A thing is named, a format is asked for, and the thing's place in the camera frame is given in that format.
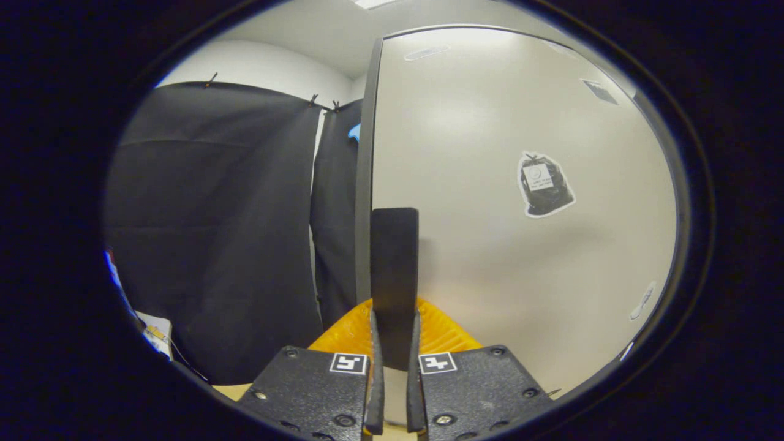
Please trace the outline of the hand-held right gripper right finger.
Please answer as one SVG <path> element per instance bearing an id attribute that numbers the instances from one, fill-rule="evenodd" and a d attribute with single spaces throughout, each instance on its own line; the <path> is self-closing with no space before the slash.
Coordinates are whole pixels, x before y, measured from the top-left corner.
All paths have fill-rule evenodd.
<path id="1" fill-rule="evenodd" d="M 483 346 L 431 302 L 415 307 L 407 425 L 420 440 L 504 437 L 554 408 L 507 346 Z"/>

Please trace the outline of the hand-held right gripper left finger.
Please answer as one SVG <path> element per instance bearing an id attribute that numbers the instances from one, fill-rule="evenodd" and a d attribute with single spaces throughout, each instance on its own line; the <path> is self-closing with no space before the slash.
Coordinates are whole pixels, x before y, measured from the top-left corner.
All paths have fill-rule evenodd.
<path id="1" fill-rule="evenodd" d="M 383 354 L 372 301 L 356 305 L 308 348 L 286 346 L 238 407 L 299 440 L 370 440 L 383 432 Z"/>

